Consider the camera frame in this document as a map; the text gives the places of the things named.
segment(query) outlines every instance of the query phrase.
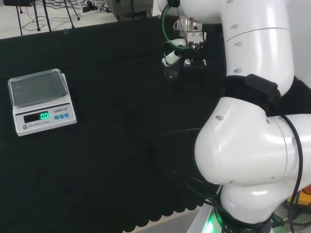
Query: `electronic scale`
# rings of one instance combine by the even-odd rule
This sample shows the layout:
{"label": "electronic scale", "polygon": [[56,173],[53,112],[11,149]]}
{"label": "electronic scale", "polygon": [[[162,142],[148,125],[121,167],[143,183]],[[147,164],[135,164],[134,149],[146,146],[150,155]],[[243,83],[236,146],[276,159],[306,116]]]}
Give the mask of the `electronic scale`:
{"label": "electronic scale", "polygon": [[58,69],[8,81],[18,136],[77,122],[65,75]]}

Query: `black fabric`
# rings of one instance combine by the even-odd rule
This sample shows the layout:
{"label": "black fabric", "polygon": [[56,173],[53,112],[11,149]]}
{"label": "black fabric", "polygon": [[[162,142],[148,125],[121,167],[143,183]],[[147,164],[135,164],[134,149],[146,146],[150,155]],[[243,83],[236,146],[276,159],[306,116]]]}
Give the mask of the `black fabric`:
{"label": "black fabric", "polygon": [[225,96],[255,104],[272,111],[281,100],[277,84],[254,74],[248,76],[232,75],[225,79]]}
{"label": "black fabric", "polygon": [[[175,80],[163,77],[158,18],[0,40],[0,232],[130,232],[201,205],[171,175],[199,176],[198,131],[162,133],[201,128],[222,96],[221,27],[206,32],[207,68]],[[66,75],[78,122],[18,137],[7,80],[52,68]],[[311,113],[310,98],[295,81],[280,106]]]}

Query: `yellow object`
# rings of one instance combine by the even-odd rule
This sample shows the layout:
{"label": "yellow object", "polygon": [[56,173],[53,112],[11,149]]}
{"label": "yellow object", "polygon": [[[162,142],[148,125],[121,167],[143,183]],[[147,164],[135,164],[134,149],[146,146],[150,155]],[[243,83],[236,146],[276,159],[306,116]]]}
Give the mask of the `yellow object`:
{"label": "yellow object", "polygon": [[300,191],[299,194],[299,205],[309,205],[311,203],[311,195],[308,195],[306,193],[304,193],[303,191]]}

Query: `green led display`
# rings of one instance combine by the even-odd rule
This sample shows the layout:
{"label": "green led display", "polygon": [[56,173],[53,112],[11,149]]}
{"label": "green led display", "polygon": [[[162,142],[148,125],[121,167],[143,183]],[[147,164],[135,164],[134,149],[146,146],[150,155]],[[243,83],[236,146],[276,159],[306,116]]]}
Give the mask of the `green led display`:
{"label": "green led display", "polygon": [[40,120],[48,119],[50,118],[50,115],[48,112],[40,113]]}

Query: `clear glass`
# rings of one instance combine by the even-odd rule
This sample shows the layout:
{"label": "clear glass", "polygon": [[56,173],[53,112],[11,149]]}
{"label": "clear glass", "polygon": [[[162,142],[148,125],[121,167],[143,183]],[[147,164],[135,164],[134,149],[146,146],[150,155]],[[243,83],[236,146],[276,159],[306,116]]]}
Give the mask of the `clear glass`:
{"label": "clear glass", "polygon": [[13,106],[30,106],[65,96],[67,86],[59,69],[29,74],[8,81]]}

